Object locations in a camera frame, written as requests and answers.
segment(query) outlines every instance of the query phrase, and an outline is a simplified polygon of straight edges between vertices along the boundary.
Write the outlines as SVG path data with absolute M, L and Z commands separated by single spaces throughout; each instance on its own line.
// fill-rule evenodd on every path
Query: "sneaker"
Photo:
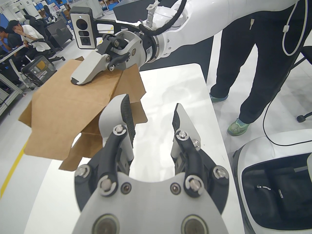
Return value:
M 209 95 L 210 95 L 210 99 L 213 103 L 225 101 L 227 99 L 227 97 L 229 96 L 229 95 L 227 95 L 226 97 L 223 97 L 223 98 L 216 98 L 216 97 L 213 97 L 210 93 L 209 93 Z
M 240 136 L 247 131 L 249 125 L 250 124 L 246 124 L 242 122 L 240 119 L 237 119 L 228 127 L 227 132 L 233 137 Z

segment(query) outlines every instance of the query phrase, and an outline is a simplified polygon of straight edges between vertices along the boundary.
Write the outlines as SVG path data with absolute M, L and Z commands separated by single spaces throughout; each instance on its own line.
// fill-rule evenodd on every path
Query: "table surface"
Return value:
M 16 52 L 18 52 L 19 50 L 21 50 L 22 48 L 24 48 L 25 45 L 19 46 L 18 48 L 12 50 L 9 52 L 9 54 L 7 54 L 6 56 L 4 56 L 1 60 L 0 63 L 4 62 L 5 60 L 9 59 L 12 55 L 14 55 Z
M 174 176 L 170 156 L 176 103 L 181 103 L 201 137 L 201 148 L 230 173 L 229 195 L 222 218 L 229 233 L 244 233 L 231 166 L 206 83 L 198 64 L 140 72 L 146 94 L 141 99 L 148 118 L 136 125 L 135 159 L 130 177 L 157 182 Z M 87 163 L 83 158 L 80 164 Z M 58 169 L 52 160 L 30 213 L 24 234 L 70 234 L 79 217 L 74 191 L 74 172 Z

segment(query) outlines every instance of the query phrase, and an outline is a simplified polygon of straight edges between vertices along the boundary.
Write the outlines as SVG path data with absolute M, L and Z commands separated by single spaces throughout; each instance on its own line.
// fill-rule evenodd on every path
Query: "camera lens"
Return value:
M 80 37 L 81 44 L 84 46 L 90 46 L 90 38 L 89 37 Z
M 87 27 L 88 27 L 88 23 L 85 20 L 83 20 L 83 19 L 77 20 L 76 21 L 76 25 L 81 30 L 86 30 Z

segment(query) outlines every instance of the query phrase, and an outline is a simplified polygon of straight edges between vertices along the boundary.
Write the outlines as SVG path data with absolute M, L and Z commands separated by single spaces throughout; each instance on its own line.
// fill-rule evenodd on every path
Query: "white t-shirt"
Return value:
M 33 38 L 43 38 L 43 35 L 41 35 L 36 29 L 34 29 L 31 25 L 22 25 L 23 27 L 23 31 L 25 34 L 28 34 L 30 36 L 32 36 Z M 26 38 L 24 36 L 21 36 L 21 39 L 27 40 L 28 43 L 31 43 L 33 40 L 30 38 Z M 42 42 L 35 42 L 32 43 L 32 46 L 36 48 L 36 50 L 38 52 L 43 52 L 45 50 L 50 50 L 51 48 L 46 44 L 46 43 L 42 43 Z

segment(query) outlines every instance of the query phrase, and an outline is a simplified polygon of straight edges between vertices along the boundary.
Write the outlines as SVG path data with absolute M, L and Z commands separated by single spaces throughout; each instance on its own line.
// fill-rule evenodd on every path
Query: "open cardboard box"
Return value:
M 100 72 L 91 83 L 75 86 L 70 76 L 80 63 L 72 59 L 61 67 L 33 94 L 19 117 L 31 127 L 25 154 L 62 160 L 60 169 L 68 171 L 76 170 L 82 157 L 91 158 L 102 148 L 98 119 L 113 97 L 129 94 L 134 124 L 147 122 L 140 101 L 145 89 L 137 65 Z

